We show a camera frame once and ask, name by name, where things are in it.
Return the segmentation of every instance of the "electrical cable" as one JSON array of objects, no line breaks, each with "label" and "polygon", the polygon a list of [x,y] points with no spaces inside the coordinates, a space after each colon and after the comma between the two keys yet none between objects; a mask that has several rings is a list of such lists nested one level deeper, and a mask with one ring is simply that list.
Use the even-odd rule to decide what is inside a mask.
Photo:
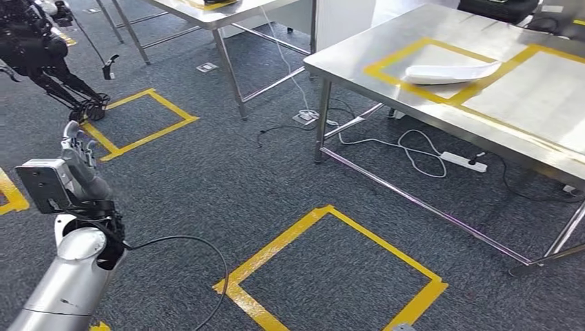
[{"label": "electrical cable", "polygon": [[72,210],[67,210],[66,212],[68,214],[71,214],[72,216],[75,216],[80,221],[84,221],[84,222],[87,222],[87,223],[92,224],[98,230],[102,231],[106,236],[110,237],[112,240],[116,241],[117,243],[119,243],[125,249],[127,249],[129,251],[131,251],[131,250],[139,250],[141,248],[144,248],[144,247],[146,247],[148,245],[152,245],[154,243],[159,243],[161,241],[167,241],[167,240],[173,240],[173,239],[190,239],[190,240],[195,240],[195,241],[198,241],[198,242],[201,242],[201,243],[206,244],[207,246],[209,246],[210,248],[212,248],[217,253],[217,255],[219,255],[219,258],[221,259],[221,262],[224,265],[224,287],[221,290],[221,296],[219,297],[219,301],[217,302],[217,305],[212,310],[212,312],[203,320],[203,322],[201,322],[195,328],[195,331],[200,330],[202,327],[204,327],[207,324],[207,322],[209,322],[215,316],[215,314],[219,310],[219,307],[221,307],[221,303],[224,301],[224,298],[226,297],[226,293],[228,291],[228,283],[229,283],[229,278],[230,278],[230,271],[228,269],[228,264],[226,262],[226,258],[219,251],[219,249],[217,247],[215,247],[215,245],[213,245],[211,242],[209,242],[209,241],[207,241],[205,239],[199,238],[199,237],[195,237],[195,236],[177,235],[177,236],[168,236],[168,237],[157,238],[157,239],[153,239],[151,241],[148,241],[148,242],[143,243],[143,244],[138,245],[138,246],[131,246],[131,245],[128,245],[124,240],[121,240],[113,231],[111,231],[106,226],[104,226],[103,224],[101,224],[102,221],[111,220],[110,217],[106,217],[104,219],[86,219],[83,215],[77,214],[76,212],[73,212]]},{"label": "electrical cable", "polygon": [[[266,14],[266,11],[264,10],[264,7],[263,7],[263,6],[260,6],[260,9],[262,10],[262,14],[264,15],[264,18],[266,19],[266,23],[268,24],[268,27],[270,28],[270,31],[272,32],[272,36],[273,36],[273,37],[276,39],[276,33],[275,33],[275,31],[274,31],[274,28],[273,28],[273,27],[272,27],[272,25],[270,24],[270,19],[268,18],[268,15]],[[292,70],[292,68],[290,67],[290,63],[289,63],[289,62],[288,62],[288,61],[285,59],[285,57],[284,57],[284,53],[282,52],[282,49],[281,49],[281,47],[280,47],[280,43],[278,42],[278,40],[275,40],[275,43],[276,43],[276,45],[277,45],[277,48],[278,48],[278,51],[279,51],[279,53],[280,53],[280,57],[282,58],[282,61],[284,61],[284,63],[286,64],[286,66],[287,66],[287,68],[288,68],[288,74],[291,74],[293,70]],[[307,102],[307,97],[306,97],[305,91],[304,91],[304,90],[301,88],[301,86],[300,86],[300,85],[297,83],[297,81],[295,80],[295,78],[294,78],[294,77],[291,77],[291,79],[292,79],[292,81],[295,83],[295,85],[296,85],[296,86],[299,88],[299,90],[301,91],[301,93],[302,93],[302,95],[303,95],[303,101],[304,101],[304,103],[305,103],[306,111],[307,111],[307,112],[314,112],[314,110],[311,110],[311,109],[310,109],[310,107],[309,107],[309,105],[308,105],[308,102]],[[353,118],[355,118],[355,114],[354,114],[354,112],[353,112],[353,109],[351,108],[351,106],[349,106],[349,104],[348,104],[348,103],[346,103],[345,101],[342,101],[342,100],[336,99],[336,98],[330,98],[330,100],[334,100],[334,101],[338,101],[338,102],[341,102],[341,103],[343,103],[343,104],[344,104],[346,107],[348,107],[348,108],[349,108],[349,113],[350,113],[350,114],[353,116]],[[339,126],[339,124],[338,124],[337,122],[334,122],[334,121],[329,121],[329,120],[328,120],[328,122],[330,122],[330,123],[331,123],[331,124],[333,124],[333,125]],[[300,128],[300,127],[298,127],[298,126],[277,126],[277,127],[270,128],[270,129],[267,129],[267,130],[262,130],[262,131],[260,131],[260,133],[259,133],[259,134],[256,136],[256,142],[257,142],[257,144],[258,144],[258,148],[261,148],[261,147],[262,147],[262,144],[260,144],[260,136],[261,136],[262,134],[264,134],[264,133],[267,133],[267,132],[270,132],[270,131],[272,131],[272,130],[280,129],[280,128],[295,128],[295,129],[298,129],[298,130],[303,130],[303,131],[312,131],[312,130],[314,130],[314,129],[316,128],[316,126],[315,126],[314,128],[311,128],[311,129],[304,129],[304,128]],[[429,144],[430,144],[431,148],[432,148],[432,149],[433,149],[433,150],[434,150],[434,151],[435,151],[435,152],[436,152],[438,155],[434,155],[434,154],[431,154],[431,153],[423,152],[423,151],[421,151],[421,150],[415,150],[415,149],[412,149],[412,148],[407,148],[407,147],[403,146],[403,145],[401,144],[401,140],[404,138],[404,136],[406,136],[406,135],[407,135],[408,133],[410,133],[410,132],[418,132],[418,133],[422,134],[422,135],[423,135],[423,136],[426,138],[426,140],[429,142]],[[430,140],[430,138],[428,138],[428,136],[427,136],[426,134],[424,134],[423,132],[420,132],[420,131],[418,131],[418,130],[409,130],[409,131],[405,132],[405,133],[404,133],[404,134],[403,134],[403,135],[402,135],[402,136],[401,136],[401,137],[398,139],[398,144],[386,143],[385,141],[380,141],[380,140],[377,140],[377,139],[366,139],[366,140],[363,140],[363,141],[353,141],[353,142],[346,143],[346,142],[344,142],[344,141],[343,141],[343,138],[341,137],[341,133],[339,134],[339,140],[340,140],[340,141],[341,141],[341,143],[342,143],[342,144],[344,144],[344,145],[355,145],[355,144],[358,144],[358,143],[365,143],[365,142],[368,142],[368,141],[376,141],[376,142],[383,143],[383,144],[385,144],[385,145],[388,145],[388,146],[399,147],[399,148],[402,148],[402,149],[404,149],[404,151],[406,152],[406,156],[407,156],[407,157],[410,159],[410,162],[413,164],[413,167],[414,167],[414,168],[415,168],[417,171],[419,171],[419,172],[421,172],[421,173],[423,173],[423,174],[425,174],[425,175],[427,175],[427,176],[434,177],[434,178],[444,178],[444,177],[446,177],[446,176],[447,176],[447,168],[446,168],[446,166],[445,166],[445,163],[443,162],[443,159],[441,159],[441,157],[440,157],[441,153],[439,153],[439,151],[437,151],[437,149],[435,148],[435,145],[434,145],[434,144],[433,144],[433,142]],[[420,169],[419,169],[419,168],[416,166],[416,163],[415,163],[414,159],[413,159],[413,158],[410,156],[410,152],[418,152],[418,153],[421,153],[421,154],[426,154],[426,155],[430,155],[430,156],[432,156],[432,157],[436,157],[437,159],[439,159],[439,162],[441,162],[441,166],[443,167],[443,175],[437,176],[437,175],[434,175],[434,174],[429,174],[429,173],[427,173],[427,172],[424,172],[424,171],[420,170]]]},{"label": "electrical cable", "polygon": [[256,144],[258,145],[258,148],[262,148],[264,145],[262,145],[262,143],[260,142],[260,137],[262,137],[263,134],[268,133],[270,131],[273,130],[278,130],[278,129],[296,129],[296,130],[303,130],[303,131],[313,131],[317,126],[313,126],[312,128],[301,128],[300,126],[275,126],[274,128],[269,128],[269,129],[265,129],[265,130],[260,130],[260,133],[256,136]]},{"label": "electrical cable", "polygon": [[[347,112],[349,115],[352,116],[352,118],[355,118],[355,114],[353,112],[351,112],[350,110],[344,109],[344,108],[329,108],[329,110],[341,110],[342,112]],[[314,112],[315,114],[317,114],[317,118],[319,116],[318,113],[316,113],[316,110],[314,109],[309,109],[309,112]],[[331,123],[334,123],[335,125],[339,125],[337,122],[334,121],[330,121]],[[298,129],[298,130],[303,130],[303,131],[313,131],[314,129],[317,128],[317,126],[313,126],[311,128],[302,128],[300,126],[287,126],[287,125],[283,125],[283,126],[275,126],[273,128],[269,128],[269,129],[265,129],[265,130],[260,130],[260,133],[258,135],[256,135],[256,144],[258,145],[258,148],[262,148],[262,143],[260,142],[260,137],[265,134],[268,133],[270,131],[273,130],[278,130],[278,129],[286,129],[286,128],[290,128],[290,129]]]},{"label": "electrical cable", "polygon": [[[409,133],[411,132],[415,132],[418,133],[420,135],[422,135],[429,143],[430,147],[433,149],[433,151],[436,154],[431,154],[429,152],[424,152],[422,150],[416,150],[414,148],[409,148],[406,147],[404,145],[402,145],[402,139]],[[360,140],[360,141],[344,141],[343,137],[341,136],[341,133],[339,133],[337,135],[339,137],[339,141],[341,141],[342,144],[344,145],[357,145],[358,143],[367,143],[370,141],[374,141],[376,143],[382,143],[386,146],[391,146],[391,147],[397,147],[397,148],[402,148],[404,150],[404,152],[406,153],[406,156],[408,157],[408,159],[410,159],[410,163],[413,165],[413,168],[422,173],[425,174],[426,176],[432,177],[432,178],[445,178],[447,177],[447,167],[445,165],[445,161],[443,161],[443,159],[441,159],[441,153],[437,150],[437,148],[435,147],[435,144],[433,144],[433,142],[430,140],[430,138],[422,131],[419,130],[408,130],[405,133],[402,134],[402,136],[400,136],[400,138],[398,138],[397,143],[389,143],[386,141],[382,141],[379,139],[364,139],[364,140]],[[423,170],[421,170],[420,168],[417,167],[417,164],[415,162],[415,160],[413,159],[413,157],[410,155],[410,152],[415,152],[415,153],[420,153],[420,154],[424,154],[424,155],[428,155],[430,157],[435,157],[437,160],[439,160],[439,162],[441,163],[441,167],[443,168],[443,174],[441,175],[436,175],[436,174],[429,174],[428,172],[425,172]]]},{"label": "electrical cable", "polygon": [[71,13],[71,16],[73,17],[73,20],[75,21],[75,23],[77,23],[77,26],[79,26],[79,29],[81,30],[81,33],[83,33],[83,35],[86,36],[86,39],[90,42],[90,45],[92,46],[93,50],[95,51],[95,53],[99,57],[99,60],[101,61],[101,64],[103,64],[105,66],[106,65],[106,62],[103,60],[103,57],[101,56],[101,54],[99,53],[99,51],[95,47],[95,45],[94,45],[93,41],[91,40],[90,36],[88,36],[88,34],[86,33],[86,30],[83,28],[83,25],[81,23],[79,23],[79,21],[77,21],[77,18],[75,17],[75,15],[73,15],[73,13]]},{"label": "electrical cable", "polygon": [[506,186],[506,189],[514,194],[517,195],[521,198],[530,200],[530,201],[534,201],[534,202],[559,202],[559,203],[582,203],[583,201],[585,201],[585,199],[578,199],[578,200],[563,200],[563,199],[556,199],[556,198],[546,198],[546,197],[530,197],[528,195],[525,195],[521,192],[518,192],[516,190],[514,190],[510,184],[508,183],[508,178],[506,176],[507,172],[508,172],[508,165],[506,164],[506,161],[504,160],[503,157],[499,156],[498,154],[494,154],[496,157],[499,158],[499,160],[502,162],[502,164],[504,165],[504,171],[502,172],[502,181],[504,182],[504,186]]},{"label": "electrical cable", "polygon": [[[270,19],[268,18],[268,15],[266,14],[264,7],[260,6],[260,9],[262,10],[262,14],[264,14],[264,18],[266,19],[266,23],[268,24],[268,27],[270,28],[270,31],[272,32],[272,36],[275,38],[275,43],[276,43],[276,46],[278,48],[278,53],[280,53],[280,58],[282,59],[282,61],[284,61],[284,63],[286,63],[286,67],[288,68],[288,74],[292,74],[293,69],[290,67],[290,63],[284,57],[284,53],[282,52],[282,48],[280,47],[280,43],[278,42],[278,39],[276,38],[276,33],[274,31],[274,28],[272,27],[272,24],[270,24]],[[292,79],[292,82],[295,83],[295,85],[299,88],[299,91],[301,91],[301,94],[303,95],[305,109],[307,109],[307,110],[310,109],[309,102],[307,102],[307,95],[305,94],[305,91],[297,83],[297,80],[294,77],[291,77],[291,79]]]}]

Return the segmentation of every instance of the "yellow tape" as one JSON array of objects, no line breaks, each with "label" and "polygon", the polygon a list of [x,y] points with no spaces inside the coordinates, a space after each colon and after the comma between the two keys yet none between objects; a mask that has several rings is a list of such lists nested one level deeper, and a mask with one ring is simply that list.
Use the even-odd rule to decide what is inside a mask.
[{"label": "yellow tape", "polygon": [[233,0],[233,1],[229,1],[229,2],[223,2],[223,3],[214,3],[212,5],[206,5],[204,0],[178,0],[184,4],[187,4],[191,7],[195,7],[197,9],[202,9],[202,10],[214,10],[217,8],[221,8],[227,5],[231,5],[232,3],[236,3],[238,2],[238,0]]},{"label": "yellow tape", "polygon": [[478,79],[472,83],[470,83],[466,88],[459,91],[456,95],[449,99],[450,105],[461,105],[465,101],[474,97],[479,91],[487,88],[498,79],[502,78],[504,75],[508,74],[510,71],[514,70],[517,66],[534,56],[537,53],[537,50],[534,48],[527,48],[525,51],[518,53],[515,57],[513,57],[510,61],[503,63],[502,66],[499,67],[496,73],[487,76],[483,79]]},{"label": "yellow tape", "polygon": [[164,136],[165,134],[168,134],[172,131],[175,131],[176,129],[182,128],[182,127],[186,126],[187,124],[199,119],[199,117],[192,116],[191,114],[188,114],[186,111],[177,107],[169,100],[163,98],[160,94],[156,93],[156,90],[154,88],[149,88],[147,90],[144,90],[142,92],[138,92],[137,94],[131,95],[131,96],[124,98],[122,100],[118,100],[114,103],[111,103],[108,105],[108,107],[106,109],[111,110],[113,108],[119,107],[125,103],[134,101],[134,100],[141,98],[141,97],[144,97],[144,96],[152,97],[154,100],[159,102],[161,105],[165,106],[166,108],[168,108],[169,110],[171,110],[175,114],[179,115],[183,120],[180,121],[179,123],[175,123],[175,124],[169,126],[168,128],[164,128],[163,130],[160,130],[160,131],[155,132],[155,133],[153,133],[147,137],[144,137],[138,141],[135,141],[134,143],[130,143],[124,147],[117,147],[105,135],[103,135],[100,131],[98,131],[98,129],[96,129],[94,126],[92,126],[89,122],[85,122],[84,124],[81,125],[81,127],[87,133],[91,134],[105,149],[107,149],[110,152],[110,154],[100,158],[101,161],[109,161],[113,158],[119,157],[120,155],[122,155],[130,150],[133,150],[139,146],[144,145],[145,143],[148,143],[148,142],[153,141],[157,138],[160,138],[160,137]]},{"label": "yellow tape", "polygon": [[375,243],[384,247],[390,253],[396,255],[399,259],[406,262],[408,265],[410,265],[414,269],[418,270],[420,273],[427,276],[429,279],[431,279],[433,281],[441,281],[441,277],[437,276],[434,272],[425,268],[422,264],[416,262],[416,260],[414,260],[410,256],[404,254],[403,252],[398,250],[396,247],[392,246],[391,244],[384,241],[382,238],[373,234],[370,230],[364,228],[363,226],[359,225],[358,223],[355,223],[355,221],[353,221],[352,219],[350,219],[346,215],[338,212],[335,209],[331,210],[330,212],[331,212],[331,214],[335,215],[338,219],[341,219],[343,222],[345,222],[350,227],[356,229],[358,232],[362,233],[364,236],[368,237],[369,239],[372,239]]},{"label": "yellow tape", "polygon": [[[442,283],[441,277],[431,272],[429,269],[410,258],[391,244],[385,242],[382,238],[373,234],[371,231],[365,229],[363,226],[354,222],[346,215],[337,211],[332,205],[327,205],[323,208],[316,208],[309,212],[306,216],[300,219],[298,222],[293,224],[289,229],[284,231],[276,239],[272,240],[268,245],[262,248],[258,253],[254,254],[249,260],[244,262],[241,266],[236,268],[230,274],[230,280],[228,283],[228,291],[226,295],[234,301],[246,314],[258,323],[263,329],[270,331],[287,331],[288,328],[282,324],[275,316],[273,316],[265,307],[263,307],[258,301],[254,300],[239,284],[250,276],[254,271],[265,264],[269,259],[274,257],[280,252],[286,245],[294,241],[299,235],[307,231],[313,226],[318,220],[322,219],[327,214],[332,214],[344,223],[348,224],[352,228],[356,229],[360,233],[364,234],[369,239],[372,239],[389,252],[396,255],[402,261],[408,265],[414,267],[422,274],[430,279],[428,283],[399,313],[394,319],[388,324],[384,330],[390,331],[391,328],[400,323],[413,324],[423,313],[430,307],[435,299],[447,288],[446,283]],[[218,293],[221,293],[225,279],[222,279],[219,283],[213,286],[213,289]]]},{"label": "yellow tape", "polygon": [[133,150],[136,147],[142,146],[142,145],[144,145],[147,142],[150,142],[150,141],[155,140],[156,138],[160,138],[160,137],[164,136],[165,134],[168,134],[168,133],[170,133],[172,131],[175,131],[178,128],[182,128],[182,127],[186,126],[187,124],[189,124],[189,123],[191,123],[191,122],[193,122],[195,120],[197,120],[197,118],[194,118],[194,119],[186,119],[186,120],[180,121],[179,123],[175,123],[175,124],[169,126],[168,128],[165,128],[163,130],[160,130],[158,132],[155,132],[155,133],[151,134],[148,137],[144,137],[144,138],[142,138],[142,139],[140,139],[138,141],[135,141],[134,143],[131,143],[131,144],[128,144],[128,145],[126,145],[126,146],[124,146],[122,148],[119,148],[118,151],[112,152],[111,154],[108,154],[108,155],[100,158],[100,160],[102,160],[102,161],[109,161],[109,160],[111,160],[111,159],[113,159],[115,157],[119,157],[120,155],[122,155],[122,154],[124,154],[124,153],[126,153],[126,152],[128,152],[130,150]]},{"label": "yellow tape", "polygon": [[385,57],[384,59],[382,59],[381,61],[378,61],[370,66],[367,66],[364,69],[364,72],[366,74],[369,74],[372,77],[378,78],[382,81],[385,81],[386,83],[389,83],[391,85],[395,85],[395,86],[399,86],[402,90],[411,92],[413,94],[417,94],[427,100],[430,100],[432,102],[435,103],[450,103],[451,100],[453,100],[453,98],[455,98],[457,95],[455,95],[454,97],[450,98],[450,99],[445,99],[443,97],[440,97],[432,92],[429,92],[419,86],[407,83],[405,81],[401,81],[400,79],[390,76],[389,74],[386,74],[384,72],[384,68],[387,68],[389,65],[391,65],[392,63],[396,63],[401,59],[406,58],[408,55],[411,55],[412,53],[422,49],[424,46],[428,46],[428,45],[434,45],[446,50],[450,50],[451,52],[455,52],[461,55],[464,55],[466,57],[470,57],[472,59],[476,59],[476,60],[480,60],[483,62],[487,62],[487,63],[492,63],[495,62],[495,59],[492,59],[490,57],[486,57],[484,55],[481,54],[477,54],[474,52],[471,52],[469,50],[465,50],[463,48],[459,48],[457,46],[453,46],[450,45],[448,43],[444,43],[442,41],[438,41],[438,40],[434,40],[428,37],[424,37],[421,38],[417,41],[415,41],[414,43],[406,46],[405,48],[402,48],[401,50],[398,50],[394,53],[392,53],[391,55]]},{"label": "yellow tape", "polygon": [[124,98],[124,99],[122,99],[122,100],[118,100],[118,101],[116,101],[116,102],[114,102],[114,103],[110,103],[110,104],[108,105],[108,107],[106,107],[106,109],[107,109],[107,110],[110,110],[110,109],[112,109],[112,108],[116,108],[116,107],[118,107],[118,106],[122,106],[122,105],[123,105],[123,104],[125,104],[125,103],[128,103],[128,102],[130,102],[130,101],[136,100],[136,99],[138,99],[138,98],[140,98],[140,97],[144,97],[145,95],[149,95],[150,93],[153,93],[154,91],[155,91],[155,89],[154,89],[154,88],[149,88],[149,89],[147,89],[147,90],[144,90],[144,91],[142,91],[142,92],[138,92],[137,94],[131,95],[131,96],[129,96],[129,97],[126,97],[126,98]]},{"label": "yellow tape", "polygon": [[429,101],[432,101],[435,103],[444,103],[444,104],[450,105],[452,107],[455,107],[461,111],[464,111],[468,114],[472,114],[476,117],[479,117],[480,119],[485,120],[486,122],[489,122],[489,124],[499,126],[501,128],[504,128],[504,129],[508,129],[507,132],[510,134],[515,134],[517,137],[521,137],[521,138],[523,138],[531,143],[534,143],[535,145],[538,145],[540,147],[554,150],[556,152],[561,152],[561,153],[565,154],[565,156],[568,157],[569,159],[572,159],[573,161],[576,161],[578,163],[585,164],[585,155],[581,154],[580,152],[578,152],[576,150],[571,150],[570,148],[566,148],[564,146],[561,146],[558,143],[555,143],[554,141],[550,141],[548,139],[539,137],[536,134],[533,134],[531,132],[528,132],[528,131],[525,131],[521,128],[513,126],[509,123],[506,123],[505,121],[496,119],[494,117],[490,117],[490,116],[485,115],[477,110],[463,106],[463,103],[465,103],[467,100],[469,100],[472,97],[474,97],[475,95],[477,95],[479,92],[481,92],[483,89],[487,88],[489,85],[496,82],[498,79],[501,79],[503,76],[505,76],[510,71],[514,70],[515,68],[517,68],[518,66],[523,64],[523,62],[527,61],[528,59],[533,57],[538,52],[546,52],[549,54],[554,54],[554,55],[562,57],[564,59],[577,61],[580,63],[585,63],[584,58],[573,55],[573,54],[561,52],[559,50],[554,50],[552,48],[547,48],[545,46],[531,44],[528,47],[526,47],[523,51],[516,54],[516,56],[514,56],[512,59],[510,59],[506,63],[503,63],[502,66],[499,68],[499,70],[495,74],[493,74],[489,77],[486,77],[484,79],[480,79],[474,83],[471,83],[466,88],[459,91],[453,97],[451,97],[449,99],[445,99],[445,98],[440,97],[436,94],[433,94],[432,92],[424,90],[424,89],[422,89],[418,86],[415,86],[413,84],[409,84],[409,83],[406,83],[404,81],[401,81],[400,79],[398,79],[396,77],[392,77],[389,74],[386,74],[385,72],[383,72],[383,69],[386,68],[387,66],[389,66],[390,64],[397,62],[400,59],[403,59],[404,57],[407,57],[408,55],[414,53],[415,51],[424,47],[425,45],[436,45],[436,46],[445,48],[447,50],[451,50],[453,52],[457,52],[457,53],[466,55],[468,57],[472,57],[474,59],[479,59],[479,60],[485,61],[485,62],[496,61],[494,59],[490,59],[490,58],[485,57],[483,55],[476,54],[476,53],[473,53],[473,52],[470,52],[468,50],[464,50],[462,48],[458,48],[458,47],[455,47],[452,45],[448,45],[446,43],[442,43],[441,41],[436,41],[436,40],[431,39],[431,38],[422,38],[422,39],[419,39],[418,41],[410,44],[409,46],[406,46],[405,48],[403,48],[395,53],[392,53],[390,56],[382,59],[381,61],[367,66],[366,68],[364,68],[364,72],[366,74],[369,74],[372,77],[375,77],[377,79],[385,81],[389,84],[399,86],[401,89],[403,89],[405,91],[411,92],[413,94],[417,94],[417,95],[419,95],[419,96],[421,96]]},{"label": "yellow tape", "polygon": [[[276,239],[272,240],[268,245],[262,248],[258,253],[254,254],[244,264],[239,266],[230,274],[230,284],[239,284],[244,279],[248,278],[254,271],[265,264],[269,259],[280,252],[286,245],[295,240],[301,233],[307,231],[313,224],[323,218],[328,212],[333,210],[333,206],[327,205],[324,208],[316,208],[309,212],[305,217],[296,222],[293,226],[282,232]],[[220,281],[214,285],[213,288],[221,293],[224,286],[224,281]]]},{"label": "yellow tape", "polygon": [[18,188],[14,186],[14,183],[2,168],[0,168],[0,192],[8,200],[4,205],[0,205],[0,215],[4,215],[11,210],[19,212],[30,207],[28,201],[26,201]]},{"label": "yellow tape", "polygon": [[392,331],[399,324],[414,324],[418,318],[435,302],[449,285],[441,281],[431,281],[396,315],[384,331]]},{"label": "yellow tape", "polygon": [[90,326],[90,331],[110,331],[110,327],[107,326],[104,322],[99,322],[97,326]]},{"label": "yellow tape", "polygon": [[258,323],[265,330],[270,331],[287,331],[284,324],[269,313],[258,301],[254,300],[239,285],[230,282],[228,296],[234,301],[246,314]]},{"label": "yellow tape", "polygon": [[92,126],[89,122],[85,122],[81,124],[81,128],[91,134],[95,140],[97,140],[105,149],[107,149],[112,154],[117,154],[120,149],[114,145],[106,136],[104,136],[98,129]]}]

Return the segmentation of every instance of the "gray carpet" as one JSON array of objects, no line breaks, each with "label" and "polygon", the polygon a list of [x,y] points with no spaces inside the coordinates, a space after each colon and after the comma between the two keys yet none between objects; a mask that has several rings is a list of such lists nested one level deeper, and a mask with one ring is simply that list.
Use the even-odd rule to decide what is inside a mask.
[{"label": "gray carpet", "polygon": [[[205,62],[219,64],[212,37],[196,32],[148,50],[145,66],[130,44],[117,43],[91,1],[75,1],[74,11],[105,56],[118,53],[117,79],[104,81],[100,63],[79,31],[67,32],[79,44],[70,49],[73,72],[113,100],[147,88],[200,117],[170,134],[132,150],[100,170],[116,191],[133,244],[171,234],[192,234],[215,243],[234,270],[312,209],[334,205],[387,242],[431,269],[449,284],[419,318],[418,330],[585,330],[585,255],[541,268],[527,277],[506,271],[516,263],[433,214],[375,185],[349,169],[327,161],[315,165],[315,132],[260,130],[294,125],[304,108],[291,82],[249,103],[249,121],[239,119],[221,70],[203,74]],[[124,1],[131,18],[158,12],[138,0]],[[167,15],[137,25],[144,43],[189,25]],[[308,37],[279,37],[303,47]],[[276,47],[256,37],[226,41],[242,90],[250,92],[286,74]],[[302,57],[285,51],[293,65]],[[23,191],[13,168],[31,158],[53,158],[68,113],[31,82],[1,78],[5,124],[0,166]],[[310,107],[318,105],[319,81],[307,74],[298,81]],[[335,88],[355,111],[372,104]],[[473,145],[414,119],[393,121],[381,111],[344,138],[375,137],[395,141],[404,131],[427,133],[439,150],[474,155]],[[331,118],[346,121],[345,112]],[[148,97],[115,108],[95,126],[118,146],[140,139],[179,119]],[[413,136],[408,146],[428,150]],[[502,165],[484,158],[486,174],[448,164],[446,179],[431,179],[412,169],[404,151],[373,143],[340,146],[342,155],[391,179],[438,208],[465,219],[529,257],[545,251],[576,205],[535,203],[506,191]],[[440,171],[436,159],[415,156],[419,167]],[[509,181],[537,196],[561,197],[562,185],[510,165]],[[585,240],[582,228],[576,239]],[[0,222],[0,328],[10,324],[54,256],[52,218],[34,208],[3,215]],[[197,243],[162,243],[131,252],[109,287],[96,321],[113,330],[189,330],[219,298],[212,286],[222,278],[218,258]],[[424,278],[387,251],[333,217],[327,217],[285,247],[241,286],[291,330],[380,330],[423,285]],[[226,299],[206,330],[258,330],[259,326]]]}]

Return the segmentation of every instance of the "power strip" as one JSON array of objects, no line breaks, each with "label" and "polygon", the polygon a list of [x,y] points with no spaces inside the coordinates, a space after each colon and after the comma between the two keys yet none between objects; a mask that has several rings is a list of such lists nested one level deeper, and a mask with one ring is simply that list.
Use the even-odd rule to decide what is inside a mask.
[{"label": "power strip", "polygon": [[459,155],[449,152],[443,152],[443,154],[441,154],[441,159],[477,172],[485,172],[488,169],[488,166],[483,163],[476,162],[475,164],[469,164],[470,159],[466,159],[464,157],[460,157]]}]

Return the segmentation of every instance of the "robotic hand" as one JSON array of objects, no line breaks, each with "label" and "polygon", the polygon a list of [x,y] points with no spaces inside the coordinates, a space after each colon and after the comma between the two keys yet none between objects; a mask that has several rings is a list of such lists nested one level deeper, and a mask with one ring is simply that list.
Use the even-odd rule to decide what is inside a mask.
[{"label": "robotic hand", "polygon": [[17,167],[39,211],[60,215],[54,223],[57,257],[10,331],[87,330],[126,255],[121,215],[110,200],[110,187],[96,174],[95,142],[85,145],[82,135],[71,121],[60,158],[32,159]]}]

